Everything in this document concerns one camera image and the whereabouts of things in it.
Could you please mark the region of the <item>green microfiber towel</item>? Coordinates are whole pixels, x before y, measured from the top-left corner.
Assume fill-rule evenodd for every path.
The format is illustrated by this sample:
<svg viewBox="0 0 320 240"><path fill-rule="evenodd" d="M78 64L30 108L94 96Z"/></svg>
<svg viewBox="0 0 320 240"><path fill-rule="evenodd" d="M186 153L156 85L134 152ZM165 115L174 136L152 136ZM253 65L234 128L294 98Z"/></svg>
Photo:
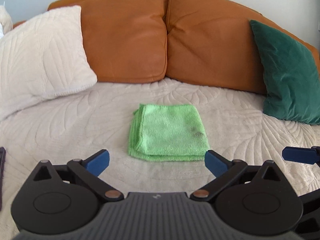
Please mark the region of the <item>green microfiber towel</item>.
<svg viewBox="0 0 320 240"><path fill-rule="evenodd" d="M202 161L209 142L193 105L141 104L133 112L128 154L146 161Z"/></svg>

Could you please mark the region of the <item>right orange back cushion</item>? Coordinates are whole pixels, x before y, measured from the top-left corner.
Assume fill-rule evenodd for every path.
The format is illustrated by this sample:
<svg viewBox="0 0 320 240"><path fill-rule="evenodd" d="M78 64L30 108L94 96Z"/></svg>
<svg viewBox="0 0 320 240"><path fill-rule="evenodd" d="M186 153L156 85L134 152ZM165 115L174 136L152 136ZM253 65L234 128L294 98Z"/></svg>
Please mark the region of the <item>right orange back cushion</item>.
<svg viewBox="0 0 320 240"><path fill-rule="evenodd" d="M230 0L168 0L166 75L194 85L265 95L264 68L250 20L289 33Z"/></svg>

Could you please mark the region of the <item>left orange back cushion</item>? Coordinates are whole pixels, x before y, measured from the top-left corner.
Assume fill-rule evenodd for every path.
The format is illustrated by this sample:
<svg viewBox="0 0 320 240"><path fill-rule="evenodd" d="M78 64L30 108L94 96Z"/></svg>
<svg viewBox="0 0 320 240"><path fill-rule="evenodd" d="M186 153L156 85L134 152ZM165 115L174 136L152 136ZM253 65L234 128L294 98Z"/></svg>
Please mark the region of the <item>left orange back cushion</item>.
<svg viewBox="0 0 320 240"><path fill-rule="evenodd" d="M150 83L167 70L166 0L61 0L79 5L87 61L100 82Z"/></svg>

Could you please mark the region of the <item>orange leather sofa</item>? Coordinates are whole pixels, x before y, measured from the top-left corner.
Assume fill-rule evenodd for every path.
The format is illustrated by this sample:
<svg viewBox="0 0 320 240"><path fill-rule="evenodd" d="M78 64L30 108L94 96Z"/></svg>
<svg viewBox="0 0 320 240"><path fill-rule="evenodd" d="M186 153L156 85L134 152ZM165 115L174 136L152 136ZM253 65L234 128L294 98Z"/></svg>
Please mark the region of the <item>orange leather sofa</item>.
<svg viewBox="0 0 320 240"><path fill-rule="evenodd" d="M319 93L319 54L229 0L60 0L7 34L1 77L51 99L170 77L286 98Z"/></svg>

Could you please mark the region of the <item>white quilted pillow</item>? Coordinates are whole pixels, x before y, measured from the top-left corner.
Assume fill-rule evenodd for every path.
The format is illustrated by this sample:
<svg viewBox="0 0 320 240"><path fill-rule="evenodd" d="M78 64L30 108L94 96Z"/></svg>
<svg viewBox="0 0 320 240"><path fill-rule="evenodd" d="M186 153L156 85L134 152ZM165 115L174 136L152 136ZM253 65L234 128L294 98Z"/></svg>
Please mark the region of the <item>white quilted pillow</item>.
<svg viewBox="0 0 320 240"><path fill-rule="evenodd" d="M47 11L1 38L1 119L97 83L85 54L81 7Z"/></svg>

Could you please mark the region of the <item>orange cushion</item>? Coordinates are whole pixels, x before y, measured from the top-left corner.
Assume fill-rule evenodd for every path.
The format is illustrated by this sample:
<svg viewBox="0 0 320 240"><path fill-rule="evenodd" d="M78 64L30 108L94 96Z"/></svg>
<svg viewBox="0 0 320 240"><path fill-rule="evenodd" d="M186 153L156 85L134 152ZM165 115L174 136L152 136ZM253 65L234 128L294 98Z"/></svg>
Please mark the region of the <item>orange cushion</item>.
<svg viewBox="0 0 320 240"><path fill-rule="evenodd" d="M166 75L194 85L265 95L264 68L250 20L289 33L230 0L168 0Z"/></svg>
<svg viewBox="0 0 320 240"><path fill-rule="evenodd" d="M100 82L150 83L167 70L166 0L61 0L79 5L87 61Z"/></svg>

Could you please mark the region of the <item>pile of light clothes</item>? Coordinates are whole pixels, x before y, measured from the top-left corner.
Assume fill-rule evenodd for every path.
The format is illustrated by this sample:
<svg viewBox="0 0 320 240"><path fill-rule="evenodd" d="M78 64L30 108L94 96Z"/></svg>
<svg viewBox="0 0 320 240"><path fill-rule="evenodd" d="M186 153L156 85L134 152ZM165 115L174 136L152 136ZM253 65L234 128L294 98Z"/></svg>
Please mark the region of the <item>pile of light clothes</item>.
<svg viewBox="0 0 320 240"><path fill-rule="evenodd" d="M11 16L3 5L0 5L0 28L0 38L13 29Z"/></svg>

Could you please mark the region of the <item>dark smartphone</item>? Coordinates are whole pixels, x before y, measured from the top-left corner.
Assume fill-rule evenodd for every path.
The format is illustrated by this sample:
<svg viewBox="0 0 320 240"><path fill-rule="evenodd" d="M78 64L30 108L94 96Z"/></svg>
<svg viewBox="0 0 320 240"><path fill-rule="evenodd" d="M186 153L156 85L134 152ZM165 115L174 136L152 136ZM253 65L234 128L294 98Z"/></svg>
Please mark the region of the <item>dark smartphone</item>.
<svg viewBox="0 0 320 240"><path fill-rule="evenodd" d="M5 156L6 156L5 148L0 147L0 210L2 210L2 187L3 187Z"/></svg>

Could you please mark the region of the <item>dark green velvet pillow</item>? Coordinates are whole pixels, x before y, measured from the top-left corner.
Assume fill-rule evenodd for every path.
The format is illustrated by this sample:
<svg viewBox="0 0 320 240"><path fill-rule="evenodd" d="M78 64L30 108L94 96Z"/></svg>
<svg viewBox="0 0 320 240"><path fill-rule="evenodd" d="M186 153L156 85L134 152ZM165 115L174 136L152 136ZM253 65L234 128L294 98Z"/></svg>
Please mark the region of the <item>dark green velvet pillow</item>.
<svg viewBox="0 0 320 240"><path fill-rule="evenodd" d="M263 113L279 120L319 124L319 74L311 51L256 20L250 26L267 90Z"/></svg>

